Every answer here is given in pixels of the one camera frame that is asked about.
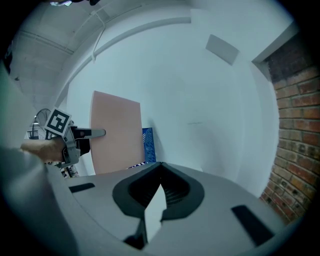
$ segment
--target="white wall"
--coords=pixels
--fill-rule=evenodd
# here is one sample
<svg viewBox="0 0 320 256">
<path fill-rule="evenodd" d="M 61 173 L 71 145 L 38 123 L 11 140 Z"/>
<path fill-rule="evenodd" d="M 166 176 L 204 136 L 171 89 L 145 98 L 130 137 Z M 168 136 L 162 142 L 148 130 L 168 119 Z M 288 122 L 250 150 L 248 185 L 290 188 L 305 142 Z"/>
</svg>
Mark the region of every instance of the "white wall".
<svg viewBox="0 0 320 256">
<path fill-rule="evenodd" d="M 106 28 L 95 48 L 95 56 L 118 41 L 140 31 L 164 24 L 190 22 L 190 6 L 185 1 L 155 3 L 139 7 L 113 19 Z M 98 29 L 78 48 L 63 65 L 63 71 L 56 80 L 56 92 L 50 106 L 59 106 L 67 95 L 70 81 L 92 61 L 92 52 L 101 29 Z"/>
<path fill-rule="evenodd" d="M 69 92 L 67 109 L 80 127 L 89 127 L 94 90 L 140 102 L 159 161 L 225 177 L 258 197 L 275 156 L 278 113 L 271 83 L 251 61 L 293 19 L 273 1 L 189 2 L 202 9 L 148 6 L 108 23 L 95 63 L 91 38 L 69 61 L 55 100 Z M 188 16 L 191 24 L 163 26 Z M 233 66 L 205 50 L 210 35 L 240 51 Z M 90 154 L 83 163 L 93 175 Z"/>
<path fill-rule="evenodd" d="M 140 102 L 142 126 L 156 134 L 158 161 L 235 181 L 243 119 L 232 74 L 195 42 L 190 25 L 157 27 L 118 42 L 78 73 L 67 109 L 87 127 L 94 90 Z"/>
<path fill-rule="evenodd" d="M 275 0 L 188 2 L 196 8 L 191 12 L 192 23 L 199 23 L 201 30 L 206 30 L 233 45 L 249 61 L 254 60 L 294 21 Z M 200 39 L 204 35 L 201 30 L 198 31 Z"/>
</svg>

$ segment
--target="ceiling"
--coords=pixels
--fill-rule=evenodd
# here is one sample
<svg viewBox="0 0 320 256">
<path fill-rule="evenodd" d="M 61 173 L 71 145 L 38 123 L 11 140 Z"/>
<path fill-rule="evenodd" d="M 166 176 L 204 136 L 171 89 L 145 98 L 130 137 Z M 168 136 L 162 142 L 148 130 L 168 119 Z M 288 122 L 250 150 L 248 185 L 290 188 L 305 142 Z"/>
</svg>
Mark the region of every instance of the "ceiling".
<svg viewBox="0 0 320 256">
<path fill-rule="evenodd" d="M 10 76 L 37 111 L 47 108 L 65 61 L 112 18 L 140 6 L 168 0 L 84 0 L 70 6 L 42 2 L 12 41 Z"/>
</svg>

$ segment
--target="pink board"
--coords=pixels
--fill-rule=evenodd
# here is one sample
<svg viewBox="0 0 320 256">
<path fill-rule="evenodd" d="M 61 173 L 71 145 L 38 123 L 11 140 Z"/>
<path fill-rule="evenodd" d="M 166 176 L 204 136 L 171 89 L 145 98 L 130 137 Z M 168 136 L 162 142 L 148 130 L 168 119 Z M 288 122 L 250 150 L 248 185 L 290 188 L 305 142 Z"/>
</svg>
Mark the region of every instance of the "pink board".
<svg viewBox="0 0 320 256">
<path fill-rule="evenodd" d="M 145 161 L 140 103 L 94 91 L 91 128 L 105 129 L 90 140 L 96 174 L 123 170 Z"/>
</svg>

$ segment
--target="human hand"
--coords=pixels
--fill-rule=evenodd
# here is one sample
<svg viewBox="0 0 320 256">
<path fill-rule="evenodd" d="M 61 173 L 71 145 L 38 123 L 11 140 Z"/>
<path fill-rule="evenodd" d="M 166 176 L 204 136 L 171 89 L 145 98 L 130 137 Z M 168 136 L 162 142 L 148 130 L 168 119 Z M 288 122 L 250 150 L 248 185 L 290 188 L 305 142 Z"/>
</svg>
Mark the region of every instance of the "human hand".
<svg viewBox="0 0 320 256">
<path fill-rule="evenodd" d="M 63 162 L 63 149 L 66 144 L 62 137 L 49 140 L 25 139 L 21 149 L 38 156 L 44 163 Z"/>
</svg>

